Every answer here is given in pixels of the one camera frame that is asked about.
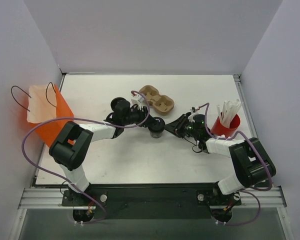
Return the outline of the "black paper coffee cup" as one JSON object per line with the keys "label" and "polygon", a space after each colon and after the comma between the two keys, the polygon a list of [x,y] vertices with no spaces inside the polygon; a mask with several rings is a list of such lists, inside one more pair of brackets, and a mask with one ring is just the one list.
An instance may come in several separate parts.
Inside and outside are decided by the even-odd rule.
{"label": "black paper coffee cup", "polygon": [[163,131],[152,131],[152,130],[150,130],[150,136],[152,138],[158,139],[162,136],[162,134],[163,134]]}

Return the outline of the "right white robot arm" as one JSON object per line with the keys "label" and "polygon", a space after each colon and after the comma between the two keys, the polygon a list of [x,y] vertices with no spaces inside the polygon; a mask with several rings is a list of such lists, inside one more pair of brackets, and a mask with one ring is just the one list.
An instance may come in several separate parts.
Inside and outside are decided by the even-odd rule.
{"label": "right white robot arm", "polygon": [[190,113],[181,115],[168,123],[164,129],[178,138],[191,137],[200,151],[229,157],[234,173],[216,183],[211,197],[217,204],[223,204],[230,194],[250,188],[265,180],[271,181],[277,169],[258,138],[229,139],[213,135],[206,125],[206,116]]}

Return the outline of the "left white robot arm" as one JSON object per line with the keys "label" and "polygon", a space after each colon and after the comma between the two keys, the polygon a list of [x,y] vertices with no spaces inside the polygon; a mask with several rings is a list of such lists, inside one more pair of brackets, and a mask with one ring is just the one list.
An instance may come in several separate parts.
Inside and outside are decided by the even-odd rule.
{"label": "left white robot arm", "polygon": [[146,106],[131,105],[123,97],[117,97],[110,103],[112,112],[101,124],[77,124],[68,121],[49,148],[49,155],[60,165],[69,187],[75,193],[73,199],[81,206],[90,203],[92,193],[87,190],[90,183],[83,169],[83,161],[92,142],[115,139],[124,132],[124,127],[137,125],[148,128],[153,135],[160,134],[165,122],[152,117]]}

